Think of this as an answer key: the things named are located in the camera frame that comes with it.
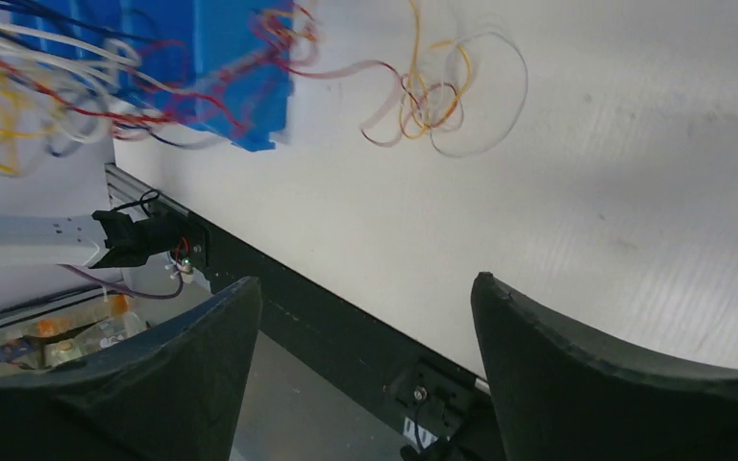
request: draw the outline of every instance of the screw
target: screw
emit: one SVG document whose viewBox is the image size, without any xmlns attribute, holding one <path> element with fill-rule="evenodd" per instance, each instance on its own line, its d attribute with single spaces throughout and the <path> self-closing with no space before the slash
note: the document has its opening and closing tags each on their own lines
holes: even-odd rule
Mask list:
<svg viewBox="0 0 738 461">
<path fill-rule="evenodd" d="M 414 388 L 414 399 L 417 401 L 423 401 L 429 396 L 429 392 L 423 386 L 417 386 Z"/>
</svg>

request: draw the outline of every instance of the gray floor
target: gray floor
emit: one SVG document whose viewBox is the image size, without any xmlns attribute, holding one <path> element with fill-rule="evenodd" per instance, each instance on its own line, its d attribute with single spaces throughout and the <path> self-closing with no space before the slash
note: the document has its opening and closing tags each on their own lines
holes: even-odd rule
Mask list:
<svg viewBox="0 0 738 461">
<path fill-rule="evenodd" d="M 400 460 L 403 435 L 260 334 L 234 441 L 235 461 Z"/>
</svg>

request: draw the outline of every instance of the blue plastic container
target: blue plastic container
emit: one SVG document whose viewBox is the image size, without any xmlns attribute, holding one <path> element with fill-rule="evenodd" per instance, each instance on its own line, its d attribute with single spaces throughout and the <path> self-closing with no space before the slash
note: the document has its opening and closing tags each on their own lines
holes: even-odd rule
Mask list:
<svg viewBox="0 0 738 461">
<path fill-rule="evenodd" d="M 185 50 L 171 47 L 149 55 L 140 70 L 161 82 L 184 81 L 186 78 L 192 83 L 225 64 L 267 48 L 250 29 L 255 12 L 268 8 L 290 11 L 292 8 L 290 0 L 40 0 L 39 3 L 75 19 L 126 34 L 185 43 L 189 51 L 186 64 Z M 34 16 L 14 14 L 12 20 L 15 24 L 60 32 L 59 26 Z M 103 44 L 100 35 L 92 31 L 77 26 L 72 26 L 72 31 L 83 41 Z M 25 38 L 47 53 L 70 59 L 97 58 L 68 45 Z M 138 50 L 147 46 L 142 41 L 124 40 Z M 130 82 L 126 80 L 121 84 L 130 85 Z M 254 94 L 258 95 L 258 103 L 246 108 L 245 103 L 253 101 Z M 214 111 L 215 116 L 211 119 L 189 126 L 225 136 L 251 152 L 273 149 L 275 144 L 270 141 L 270 135 L 286 126 L 290 94 L 292 82 L 288 73 L 276 65 L 261 64 L 231 82 L 222 100 L 237 119 L 242 120 L 244 112 L 250 114 L 252 125 L 245 135 L 234 138 L 234 127 L 218 110 Z M 166 104 L 173 101 L 173 97 L 164 92 L 144 96 L 126 92 L 118 97 L 141 107 L 140 98 L 144 97 L 148 104 L 158 109 L 166 109 Z M 180 104 L 180 109 L 202 119 L 209 103 L 186 101 Z"/>
</svg>

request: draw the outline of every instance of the white robotic arm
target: white robotic arm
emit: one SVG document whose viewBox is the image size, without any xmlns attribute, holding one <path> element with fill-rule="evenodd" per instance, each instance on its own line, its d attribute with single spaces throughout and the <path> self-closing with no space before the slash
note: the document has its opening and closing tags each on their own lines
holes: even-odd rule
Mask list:
<svg viewBox="0 0 738 461">
<path fill-rule="evenodd" d="M 133 267 L 180 241 L 167 217 L 132 222 L 118 211 L 68 218 L 0 216 L 0 266 Z"/>
</svg>

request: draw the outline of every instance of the table top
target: table top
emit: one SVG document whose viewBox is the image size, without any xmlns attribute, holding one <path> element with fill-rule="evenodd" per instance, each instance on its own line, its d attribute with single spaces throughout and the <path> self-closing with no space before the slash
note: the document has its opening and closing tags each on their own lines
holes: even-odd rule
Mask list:
<svg viewBox="0 0 738 461">
<path fill-rule="evenodd" d="M 527 105 L 491 151 L 454 159 L 427 138 L 366 142 L 357 126 L 394 85 L 378 68 L 296 78 L 275 151 L 115 142 L 117 164 L 481 376 L 469 305 L 479 271 L 638 345 L 738 368 L 738 2 L 423 8 L 424 43 L 502 23 L 525 55 Z M 322 0 L 316 15 L 316 69 L 408 66 L 405 0 Z M 496 136 L 521 98 L 512 50 L 481 39 L 469 52 L 464 125 L 439 138 L 452 149 Z M 393 133 L 388 118 L 378 137 Z"/>
</svg>

